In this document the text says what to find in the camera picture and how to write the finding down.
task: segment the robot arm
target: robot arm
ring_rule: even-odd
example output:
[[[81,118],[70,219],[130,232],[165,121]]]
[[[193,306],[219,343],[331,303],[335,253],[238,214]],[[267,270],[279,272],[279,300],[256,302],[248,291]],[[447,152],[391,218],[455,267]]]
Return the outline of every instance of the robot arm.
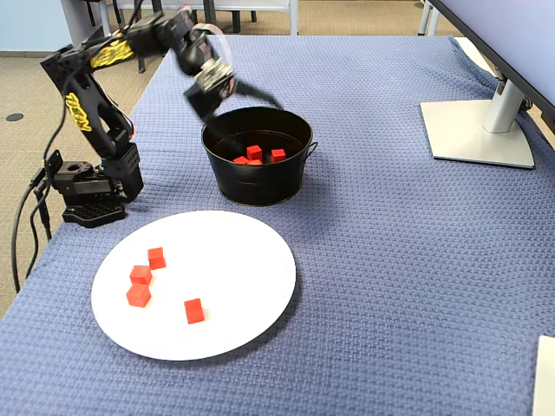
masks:
[[[75,124],[103,159],[118,159],[123,156],[127,151],[127,143],[133,137],[134,128],[131,120],[102,90],[93,73],[135,56],[163,55],[173,49],[181,70],[190,76],[198,75],[203,72],[205,63],[216,61],[218,56],[206,35],[201,30],[195,30],[194,34],[192,29],[193,20],[186,10],[173,18],[164,17],[159,12],[132,25],[124,36],[116,35],[106,46],[106,39],[95,44],[84,44],[79,48],[68,46],[41,62],[49,77],[64,94]],[[219,62],[219,66],[228,68],[228,71],[211,88],[218,90],[217,94],[205,91],[193,99],[198,102],[198,107],[203,107],[201,113],[204,116],[207,115],[204,106],[209,107],[211,113],[232,93],[232,71],[222,62]],[[107,131],[102,125],[103,121],[108,127]]]
[[[235,79],[205,31],[193,29],[188,10],[174,17],[159,12],[126,32],[58,50],[41,62],[42,67],[62,93],[75,124],[101,156],[98,166],[64,162],[58,151],[48,158],[46,172],[64,197],[66,222],[93,228],[122,219],[123,203],[133,201],[143,186],[137,146],[130,141],[133,123],[102,90],[94,72],[135,56],[163,55],[169,49],[175,52],[183,73],[195,77],[185,96],[203,121],[233,93],[252,95],[279,107],[271,95]]]

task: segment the blue tablecloth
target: blue tablecloth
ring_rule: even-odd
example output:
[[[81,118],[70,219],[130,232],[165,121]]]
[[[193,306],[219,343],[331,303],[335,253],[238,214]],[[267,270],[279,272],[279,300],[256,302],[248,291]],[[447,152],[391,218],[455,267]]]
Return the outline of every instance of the blue tablecloth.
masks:
[[[555,334],[555,154],[536,126],[519,116],[533,171],[432,158],[421,101],[495,86],[453,39],[230,41],[238,76],[314,128],[303,188],[266,208],[224,198],[169,54],[133,113],[145,188],[127,218],[64,224],[0,324],[0,413],[529,413],[538,336]],[[284,237],[299,283],[288,309],[208,360],[118,347],[90,306],[101,261],[142,225],[202,209]]]

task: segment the red cube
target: red cube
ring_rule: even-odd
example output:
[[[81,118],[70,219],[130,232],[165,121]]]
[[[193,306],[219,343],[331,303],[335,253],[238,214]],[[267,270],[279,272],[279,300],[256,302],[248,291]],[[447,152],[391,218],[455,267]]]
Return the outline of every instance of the red cube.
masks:
[[[262,160],[262,149],[259,146],[250,146],[246,148],[246,157],[248,160]]]
[[[150,267],[148,266],[133,266],[133,270],[131,270],[129,277],[131,277],[131,283],[148,285],[153,278],[153,274],[150,272]]]
[[[197,323],[205,320],[205,314],[202,312],[202,305],[200,304],[200,299],[192,299],[191,301],[185,301],[185,312],[187,314],[187,322]]]
[[[235,163],[239,163],[240,165],[245,165],[249,163],[249,160],[245,156],[241,156],[240,158],[236,158],[233,160]]]
[[[133,283],[127,293],[127,301],[131,306],[144,308],[150,300],[150,290],[146,284]]]
[[[164,258],[164,251],[161,247],[148,251],[148,263],[150,264],[151,270],[163,269],[166,267],[166,259]]]
[[[281,162],[285,160],[285,150],[284,149],[274,149],[271,151],[271,161]]]

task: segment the round white plate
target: round white plate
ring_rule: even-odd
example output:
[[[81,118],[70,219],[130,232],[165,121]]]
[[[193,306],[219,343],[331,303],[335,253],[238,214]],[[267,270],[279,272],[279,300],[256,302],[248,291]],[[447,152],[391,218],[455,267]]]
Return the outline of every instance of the round white plate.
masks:
[[[153,270],[151,299],[130,306],[129,273],[162,247],[166,268]],[[185,212],[145,225],[114,247],[96,272],[93,313],[114,342],[160,360],[197,360],[253,340],[283,313],[296,279],[281,236],[246,215]],[[184,301],[199,297],[205,320],[189,325]]]

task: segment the monitor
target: monitor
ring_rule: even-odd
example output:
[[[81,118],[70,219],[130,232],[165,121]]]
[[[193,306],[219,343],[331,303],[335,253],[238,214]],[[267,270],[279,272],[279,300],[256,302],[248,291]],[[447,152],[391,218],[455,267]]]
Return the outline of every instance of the monitor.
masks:
[[[514,118],[526,95],[542,110],[546,124],[555,131],[555,54],[552,52],[555,1],[430,0],[430,3],[508,79],[500,83],[489,102],[459,101],[460,106],[453,103],[443,107],[440,103],[422,103],[434,156],[533,167],[526,138]],[[454,121],[457,113],[459,119],[469,117],[473,123],[481,124],[481,128],[475,131],[467,128],[465,137],[463,133],[454,137],[445,131],[445,123],[443,127],[437,126],[442,124],[441,118]],[[446,143],[432,143],[445,141],[441,136],[449,136],[447,141],[451,140],[451,146],[458,147],[454,149],[454,157],[442,157],[453,151]]]

